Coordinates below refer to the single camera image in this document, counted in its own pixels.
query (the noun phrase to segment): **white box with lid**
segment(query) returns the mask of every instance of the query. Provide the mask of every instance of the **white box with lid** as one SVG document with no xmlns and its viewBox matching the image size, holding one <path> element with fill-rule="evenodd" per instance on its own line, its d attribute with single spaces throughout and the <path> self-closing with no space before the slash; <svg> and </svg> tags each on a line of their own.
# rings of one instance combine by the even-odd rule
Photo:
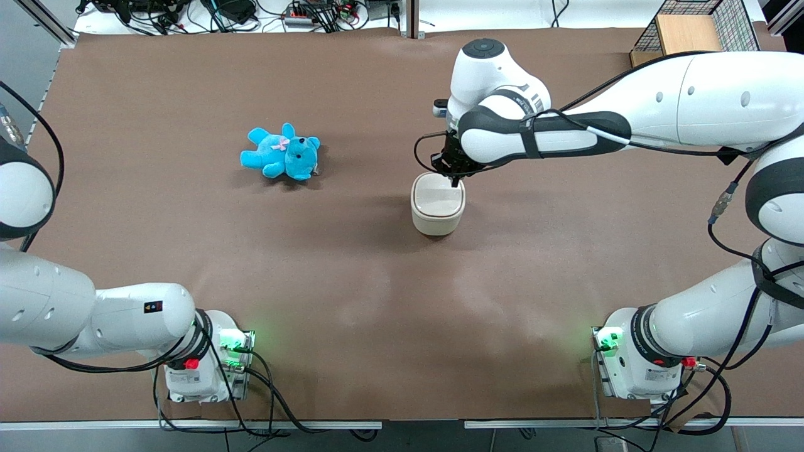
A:
<svg viewBox="0 0 804 452">
<path fill-rule="evenodd" d="M 413 224 L 426 236 L 445 236 L 457 227 L 466 207 L 463 181 L 453 188 L 449 178 L 424 173 L 416 178 L 410 191 Z"/>
</svg>

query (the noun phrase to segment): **pink bow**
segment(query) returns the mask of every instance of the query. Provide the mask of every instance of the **pink bow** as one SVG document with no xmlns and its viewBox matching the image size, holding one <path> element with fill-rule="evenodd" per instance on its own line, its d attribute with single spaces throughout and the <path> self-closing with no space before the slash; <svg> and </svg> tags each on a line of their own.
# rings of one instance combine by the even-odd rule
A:
<svg viewBox="0 0 804 452">
<path fill-rule="evenodd" d="M 271 146 L 271 149 L 285 150 L 285 147 L 288 144 L 290 144 L 290 140 L 285 138 L 285 137 L 282 137 L 282 138 L 279 138 L 279 144 Z"/>
</svg>

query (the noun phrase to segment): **brown table surface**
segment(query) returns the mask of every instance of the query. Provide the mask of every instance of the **brown table surface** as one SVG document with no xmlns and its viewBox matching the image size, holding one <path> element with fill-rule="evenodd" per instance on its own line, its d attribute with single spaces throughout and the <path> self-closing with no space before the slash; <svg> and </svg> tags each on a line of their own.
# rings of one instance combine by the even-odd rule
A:
<svg viewBox="0 0 804 452">
<path fill-rule="evenodd" d="M 199 307 L 257 331 L 300 418 L 589 417 L 590 327 L 736 261 L 705 225 L 738 168 L 644 150 L 516 162 L 467 179 L 457 231 L 430 240 L 410 219 L 411 149 L 443 129 L 432 101 L 449 95 L 471 39 L 507 43 L 560 106 L 627 69 L 639 33 L 82 36 L 43 111 L 67 170 L 31 251 L 99 288 L 185 285 Z M 321 138 L 322 175 L 307 184 L 240 167 L 246 133 L 284 121 Z M 31 153 L 54 168 L 41 127 Z M 763 236 L 740 196 L 718 232 L 750 251 Z M 83 375 L 0 351 L 3 421 L 155 417 L 147 373 Z M 763 351 L 730 372 L 733 414 L 804 415 L 802 351 Z M 646 408 L 606 402 L 610 415 Z M 265 416 L 264 393 L 242 405 Z"/>
</svg>

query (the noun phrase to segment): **blue teddy bear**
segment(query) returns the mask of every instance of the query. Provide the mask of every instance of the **blue teddy bear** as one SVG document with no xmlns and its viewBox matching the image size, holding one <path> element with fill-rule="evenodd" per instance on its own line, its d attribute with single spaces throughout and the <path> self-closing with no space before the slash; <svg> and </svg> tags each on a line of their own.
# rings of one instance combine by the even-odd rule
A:
<svg viewBox="0 0 804 452">
<path fill-rule="evenodd" d="M 257 148 L 240 153 L 240 164 L 262 170 L 267 178 L 274 179 L 285 173 L 304 181 L 316 172 L 321 142 L 316 137 L 297 137 L 296 130 L 287 122 L 282 126 L 282 135 L 258 127 L 248 133 L 248 140 Z"/>
</svg>

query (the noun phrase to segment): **white robotic arm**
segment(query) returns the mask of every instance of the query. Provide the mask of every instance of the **white robotic arm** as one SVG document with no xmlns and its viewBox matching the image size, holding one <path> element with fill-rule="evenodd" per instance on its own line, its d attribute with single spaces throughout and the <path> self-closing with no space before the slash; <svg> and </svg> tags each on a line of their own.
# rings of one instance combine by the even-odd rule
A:
<svg viewBox="0 0 804 452">
<path fill-rule="evenodd" d="M 453 179 L 515 159 L 605 154 L 642 146 L 723 146 L 761 155 L 746 191 L 749 219 L 772 238 L 756 252 L 769 271 L 804 261 L 804 56 L 719 52 L 665 57 L 591 101 L 551 109 L 547 88 L 502 43 L 459 53 L 445 109 L 445 148 L 431 157 Z M 735 187 L 724 194 L 728 203 Z M 710 224 L 722 213 L 716 206 Z M 732 347 L 758 290 L 740 351 L 804 339 L 804 269 L 767 281 L 748 260 L 682 293 L 613 313 L 595 334 L 609 395 L 662 403 L 682 358 Z"/>
<path fill-rule="evenodd" d="M 0 138 L 0 342 L 66 361 L 139 351 L 164 363 L 173 401 L 243 398 L 254 334 L 231 317 L 198 310 L 179 284 L 146 283 L 95 290 L 83 273 L 2 243 L 39 230 L 55 191 L 45 170 Z M 210 347 L 215 347 L 222 366 Z"/>
</svg>

